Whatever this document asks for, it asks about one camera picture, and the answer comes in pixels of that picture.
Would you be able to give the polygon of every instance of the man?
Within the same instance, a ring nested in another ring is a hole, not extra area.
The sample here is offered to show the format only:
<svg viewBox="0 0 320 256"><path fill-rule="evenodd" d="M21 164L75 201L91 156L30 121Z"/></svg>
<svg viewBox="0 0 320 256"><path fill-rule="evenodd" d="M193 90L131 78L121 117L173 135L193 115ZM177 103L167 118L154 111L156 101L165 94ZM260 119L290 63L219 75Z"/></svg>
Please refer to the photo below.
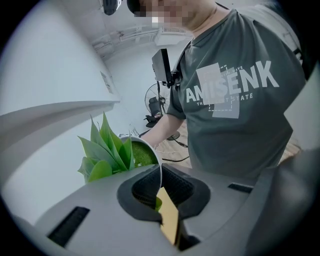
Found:
<svg viewBox="0 0 320 256"><path fill-rule="evenodd" d="M155 146L186 120L194 169L255 178L276 166L293 132L284 111L306 81L296 55L261 23L212 0L139 3L147 16L194 36L167 114L142 138Z"/></svg>

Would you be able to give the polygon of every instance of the yellow card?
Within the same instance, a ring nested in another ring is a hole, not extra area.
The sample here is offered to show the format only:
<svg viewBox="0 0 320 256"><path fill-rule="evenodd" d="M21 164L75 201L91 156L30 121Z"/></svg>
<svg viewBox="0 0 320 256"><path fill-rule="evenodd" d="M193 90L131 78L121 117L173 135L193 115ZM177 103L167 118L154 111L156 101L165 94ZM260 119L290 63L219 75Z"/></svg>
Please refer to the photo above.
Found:
<svg viewBox="0 0 320 256"><path fill-rule="evenodd" d="M162 215L161 231L168 238L171 244L175 244L177 229L178 229L178 209L171 201L167 191L162 187L157 197L162 200L162 206L159 213Z"/></svg>

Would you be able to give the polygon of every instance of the graphic print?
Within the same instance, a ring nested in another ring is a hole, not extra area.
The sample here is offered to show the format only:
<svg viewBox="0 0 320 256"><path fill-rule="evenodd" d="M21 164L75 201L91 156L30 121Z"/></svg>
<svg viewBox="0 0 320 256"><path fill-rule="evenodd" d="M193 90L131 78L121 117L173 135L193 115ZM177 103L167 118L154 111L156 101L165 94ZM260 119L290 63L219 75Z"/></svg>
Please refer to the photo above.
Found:
<svg viewBox="0 0 320 256"><path fill-rule="evenodd" d="M220 66L219 63L199 68L196 73L200 87L196 85L193 90L186 89L186 103L193 101L198 106L208 106L213 118L238 119L240 103L253 99L254 90L259 88L259 85L266 88L269 79L274 88L279 87L270 72L271 64L271 61L266 61L263 66L262 62L258 61L250 71L244 70L242 66L228 68L227 65Z"/></svg>

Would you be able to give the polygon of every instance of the gray t-shirt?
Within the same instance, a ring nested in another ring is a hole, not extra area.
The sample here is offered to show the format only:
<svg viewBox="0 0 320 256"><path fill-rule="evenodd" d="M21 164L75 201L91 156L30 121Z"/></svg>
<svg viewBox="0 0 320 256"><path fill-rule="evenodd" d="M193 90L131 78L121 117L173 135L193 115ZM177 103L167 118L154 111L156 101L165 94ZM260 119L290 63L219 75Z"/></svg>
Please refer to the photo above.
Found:
<svg viewBox="0 0 320 256"><path fill-rule="evenodd" d="M306 83L280 38L232 10L191 42L180 70L167 113L186 119L194 169L255 178L278 164L292 135L284 111Z"/></svg>

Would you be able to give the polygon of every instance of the green plant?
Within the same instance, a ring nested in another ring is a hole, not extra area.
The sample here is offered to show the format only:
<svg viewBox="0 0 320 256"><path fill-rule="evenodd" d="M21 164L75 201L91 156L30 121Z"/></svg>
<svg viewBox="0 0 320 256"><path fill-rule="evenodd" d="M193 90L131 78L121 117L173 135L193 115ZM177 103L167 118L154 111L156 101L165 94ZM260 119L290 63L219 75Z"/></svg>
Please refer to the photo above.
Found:
<svg viewBox="0 0 320 256"><path fill-rule="evenodd" d="M103 112L101 129L98 130L91 117L90 140L79 137L86 157L78 170L85 183L135 168L131 137L124 143L111 130Z"/></svg>

